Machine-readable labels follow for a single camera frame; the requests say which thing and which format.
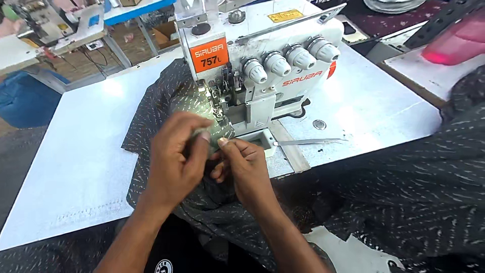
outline cardboard box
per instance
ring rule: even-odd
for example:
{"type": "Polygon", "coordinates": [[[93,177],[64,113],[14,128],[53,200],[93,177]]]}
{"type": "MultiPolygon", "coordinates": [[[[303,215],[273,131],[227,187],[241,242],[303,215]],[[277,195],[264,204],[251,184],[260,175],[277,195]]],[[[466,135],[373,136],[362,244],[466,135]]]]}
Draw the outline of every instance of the cardboard box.
{"type": "Polygon", "coordinates": [[[133,7],[138,5],[142,0],[119,0],[121,5],[124,7],[133,7]]]}
{"type": "Polygon", "coordinates": [[[160,49],[168,48],[179,43],[178,39],[170,40],[170,35],[176,32],[175,21],[160,24],[153,28],[155,40],[160,49]]]}

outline left hand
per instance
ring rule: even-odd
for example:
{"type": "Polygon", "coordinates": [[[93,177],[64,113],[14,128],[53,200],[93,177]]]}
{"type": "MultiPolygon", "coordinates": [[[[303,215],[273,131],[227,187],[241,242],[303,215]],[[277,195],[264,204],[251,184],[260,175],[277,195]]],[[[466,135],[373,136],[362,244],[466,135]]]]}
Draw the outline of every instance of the left hand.
{"type": "Polygon", "coordinates": [[[206,128],[212,120],[189,112],[175,112],[155,135],[150,150],[150,174],[141,202],[151,208],[177,206],[202,180],[209,152],[210,133],[195,137],[186,158],[182,151],[194,130],[206,128]]]}

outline fingernail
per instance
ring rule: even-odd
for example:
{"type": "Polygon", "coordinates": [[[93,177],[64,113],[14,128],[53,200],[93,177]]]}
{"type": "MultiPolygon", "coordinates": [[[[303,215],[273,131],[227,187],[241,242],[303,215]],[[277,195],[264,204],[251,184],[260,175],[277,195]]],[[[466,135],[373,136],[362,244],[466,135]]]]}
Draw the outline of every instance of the fingernail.
{"type": "Polygon", "coordinates": [[[202,131],[199,136],[205,140],[207,140],[207,142],[210,142],[210,133],[209,131],[202,131]]]}
{"type": "Polygon", "coordinates": [[[229,139],[225,137],[221,137],[220,139],[217,140],[217,144],[219,144],[219,147],[225,146],[229,142],[229,139]]]}

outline table leg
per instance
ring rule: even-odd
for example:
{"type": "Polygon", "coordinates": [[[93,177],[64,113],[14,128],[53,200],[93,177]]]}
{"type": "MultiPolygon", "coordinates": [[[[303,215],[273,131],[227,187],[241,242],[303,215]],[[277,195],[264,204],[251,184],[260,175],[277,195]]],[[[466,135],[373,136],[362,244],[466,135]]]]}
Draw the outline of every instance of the table leg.
{"type": "Polygon", "coordinates": [[[152,39],[150,38],[150,35],[148,34],[148,31],[146,31],[146,28],[142,22],[142,20],[140,19],[140,17],[136,17],[135,18],[136,22],[138,23],[138,27],[140,28],[140,30],[142,31],[143,33],[143,36],[145,36],[145,40],[146,42],[148,43],[148,45],[150,46],[150,49],[152,50],[152,54],[153,54],[153,57],[156,57],[158,56],[158,50],[157,48],[155,47],[155,45],[153,44],[153,41],[152,39]]]}
{"type": "Polygon", "coordinates": [[[131,62],[129,61],[128,57],[126,57],[125,53],[121,50],[120,46],[116,43],[116,41],[111,37],[111,34],[106,34],[103,37],[103,40],[106,42],[108,47],[113,51],[113,53],[118,57],[123,65],[124,69],[131,67],[131,62]]]}
{"type": "Polygon", "coordinates": [[[29,73],[29,75],[31,75],[33,78],[52,88],[59,94],[64,94],[67,91],[67,85],[58,78],[56,78],[52,73],[48,72],[48,70],[46,69],[41,69],[37,65],[32,65],[24,68],[23,70],[29,73]]]}

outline yellow warning sticker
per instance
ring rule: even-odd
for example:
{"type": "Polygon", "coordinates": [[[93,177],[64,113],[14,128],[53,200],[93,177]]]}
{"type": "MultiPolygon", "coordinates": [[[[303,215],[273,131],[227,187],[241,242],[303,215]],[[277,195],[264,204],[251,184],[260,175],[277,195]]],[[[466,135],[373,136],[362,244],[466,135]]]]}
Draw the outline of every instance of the yellow warning sticker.
{"type": "Polygon", "coordinates": [[[271,21],[275,23],[279,23],[279,22],[303,17],[303,14],[298,10],[294,9],[294,10],[288,10],[288,11],[279,12],[275,14],[270,14],[268,15],[268,17],[271,19],[271,21]]]}

